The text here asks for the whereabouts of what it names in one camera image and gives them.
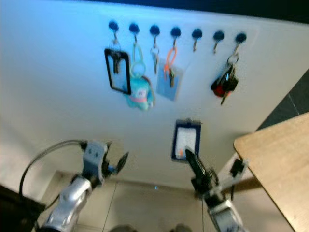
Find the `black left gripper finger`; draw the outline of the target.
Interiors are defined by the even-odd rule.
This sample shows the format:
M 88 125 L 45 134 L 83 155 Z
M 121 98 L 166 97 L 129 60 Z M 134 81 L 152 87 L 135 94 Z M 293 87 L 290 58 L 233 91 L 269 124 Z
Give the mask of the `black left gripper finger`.
M 117 165 L 115 166 L 115 172 L 121 172 L 122 168 L 125 166 L 126 161 L 128 159 L 129 153 L 126 152 L 122 155 L 121 159 L 118 161 Z

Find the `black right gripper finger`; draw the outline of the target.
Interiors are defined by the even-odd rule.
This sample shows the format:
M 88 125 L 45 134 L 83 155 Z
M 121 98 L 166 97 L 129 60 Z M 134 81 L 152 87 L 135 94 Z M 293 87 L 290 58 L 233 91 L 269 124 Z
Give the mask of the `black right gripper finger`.
M 185 149 L 184 150 L 186 160 L 194 173 L 193 180 L 202 181 L 206 176 L 207 172 L 205 170 L 204 165 L 202 164 L 201 160 L 199 159 L 198 155 L 196 155 L 192 150 Z

